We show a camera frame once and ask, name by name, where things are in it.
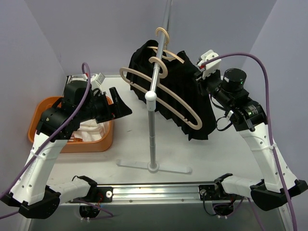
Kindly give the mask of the white pleated skirt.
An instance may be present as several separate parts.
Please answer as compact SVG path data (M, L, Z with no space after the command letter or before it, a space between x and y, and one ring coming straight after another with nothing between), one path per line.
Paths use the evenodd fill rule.
M95 119L80 123L77 131L74 131L70 141L91 142L103 138L109 128L109 122L97 123Z

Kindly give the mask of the black garment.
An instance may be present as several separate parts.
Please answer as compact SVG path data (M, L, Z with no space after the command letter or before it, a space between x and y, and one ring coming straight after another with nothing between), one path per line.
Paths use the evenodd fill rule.
M156 55L152 48L157 45L156 40L145 42L133 53L129 68L152 77L154 65L149 62L149 58ZM160 84L178 95L196 112L202 121L202 127L199 130L194 130L160 103L156 104L156 110L165 119L172 119L178 127L181 127L183 133L188 135L189 140L208 140L209 134L216 129L216 118L210 98L208 95L203 96L199 93L193 80L197 67L190 61L186 52L180 51L177 55L184 60L183 63L178 60L162 60L167 67L168 76L161 79Z

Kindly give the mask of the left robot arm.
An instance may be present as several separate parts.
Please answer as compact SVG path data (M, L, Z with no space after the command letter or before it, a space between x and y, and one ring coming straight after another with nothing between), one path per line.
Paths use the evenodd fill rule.
M60 152L82 122L102 123L132 114L116 88L109 91L112 104L105 93L94 94L86 81L74 80L65 86L64 95L41 114L23 173L1 201L17 207L25 218L46 219L60 204L75 199L91 202L97 197L97 182L86 176L54 186L47 181Z

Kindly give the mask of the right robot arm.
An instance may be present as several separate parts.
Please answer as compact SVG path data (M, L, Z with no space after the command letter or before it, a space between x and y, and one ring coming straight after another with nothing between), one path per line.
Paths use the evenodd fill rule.
M244 89L246 73L238 68L217 70L207 77L203 72L194 74L202 94L208 93L225 111L225 116L246 141L262 173L262 180L250 180L227 173L215 180L214 194L226 198L236 194L253 199L264 211L287 203L286 194L297 196L308 189L304 180L299 180L287 166L275 144L270 143L268 119L262 106L249 97Z

